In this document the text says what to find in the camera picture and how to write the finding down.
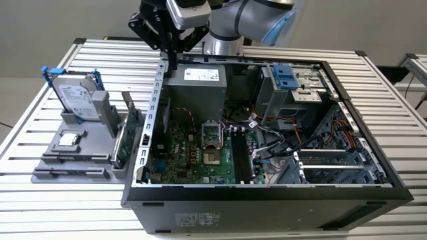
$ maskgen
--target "wall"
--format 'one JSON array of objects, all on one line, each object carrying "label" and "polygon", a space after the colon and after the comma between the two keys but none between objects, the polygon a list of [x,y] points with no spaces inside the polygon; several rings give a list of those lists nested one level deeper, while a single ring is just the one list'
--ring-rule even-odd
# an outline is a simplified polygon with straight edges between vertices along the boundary
[{"label": "wall", "polygon": [[140,0],[1,0],[0,76],[37,77],[56,66],[75,38],[135,37]]},{"label": "wall", "polygon": [[427,53],[426,0],[305,0],[291,48],[364,50],[376,65]]},{"label": "wall", "polygon": [[[1,0],[0,77],[37,77],[76,37],[135,37],[140,0]],[[304,0],[292,48],[364,50],[376,64],[427,53],[426,0]]]}]

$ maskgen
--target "case label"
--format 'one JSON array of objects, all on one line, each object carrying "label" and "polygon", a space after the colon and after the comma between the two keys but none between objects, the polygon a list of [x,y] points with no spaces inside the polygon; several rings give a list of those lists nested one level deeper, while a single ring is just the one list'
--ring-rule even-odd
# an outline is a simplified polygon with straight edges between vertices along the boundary
[{"label": "case label", "polygon": [[175,221],[179,227],[213,227],[219,225],[220,212],[179,212]]},{"label": "case label", "polygon": [[187,68],[184,71],[184,80],[220,81],[220,73],[217,69]]}]

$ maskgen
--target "aluminum extrusion table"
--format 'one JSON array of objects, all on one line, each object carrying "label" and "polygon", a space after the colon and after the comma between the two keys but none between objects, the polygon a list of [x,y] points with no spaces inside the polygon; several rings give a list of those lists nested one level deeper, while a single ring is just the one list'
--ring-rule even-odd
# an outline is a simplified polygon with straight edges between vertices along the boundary
[{"label": "aluminum extrusion table", "polygon": [[[327,61],[415,200],[349,232],[147,235],[121,209],[120,184],[32,184],[31,173],[61,124],[61,104],[44,85],[0,145],[0,239],[427,239],[427,123],[371,60],[353,51],[245,46],[247,57]],[[141,41],[76,41],[57,67],[97,68],[111,104],[125,110],[120,91],[148,107],[159,52]]]}]

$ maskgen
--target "orange wire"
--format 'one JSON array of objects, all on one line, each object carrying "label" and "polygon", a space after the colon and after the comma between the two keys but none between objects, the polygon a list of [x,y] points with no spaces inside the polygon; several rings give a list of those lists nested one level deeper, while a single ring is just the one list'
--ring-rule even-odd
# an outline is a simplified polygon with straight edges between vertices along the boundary
[{"label": "orange wire", "polygon": [[[347,126],[347,123],[343,120],[333,120],[331,123],[331,134],[329,134],[327,140],[324,141],[324,143],[328,143],[332,139],[333,132],[335,132],[333,123],[337,123],[340,127],[343,127],[344,125]],[[349,134],[345,131],[343,132],[343,134],[344,134],[345,139],[348,141],[349,147],[355,148],[356,144],[355,144],[352,137],[349,136]]]},{"label": "orange wire", "polygon": [[[344,122],[344,120],[339,120],[345,126],[348,126],[347,122]],[[353,138],[351,137],[348,131],[344,131],[344,135],[347,136],[347,140],[349,141],[349,145],[355,148],[356,147],[356,143]]]},{"label": "orange wire", "polygon": [[[253,104],[252,104],[252,113],[256,114],[256,117],[257,117],[259,119],[263,118],[263,115],[259,115],[259,114],[255,112],[255,106],[253,106]],[[299,135],[299,130],[297,130],[297,128],[296,128],[296,118],[295,118],[295,117],[291,117],[291,118],[277,117],[277,119],[281,119],[281,120],[292,120],[292,121],[293,121],[295,135],[296,135],[299,144],[301,144],[301,139],[300,139],[300,135]]]}]

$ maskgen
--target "blue drive bay latch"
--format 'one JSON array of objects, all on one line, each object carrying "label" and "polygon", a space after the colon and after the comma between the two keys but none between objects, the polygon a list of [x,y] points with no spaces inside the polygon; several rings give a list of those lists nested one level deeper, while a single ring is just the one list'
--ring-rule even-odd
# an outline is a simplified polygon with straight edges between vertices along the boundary
[{"label": "blue drive bay latch", "polygon": [[295,90],[300,87],[291,66],[281,64],[272,65],[272,75],[279,89]]}]

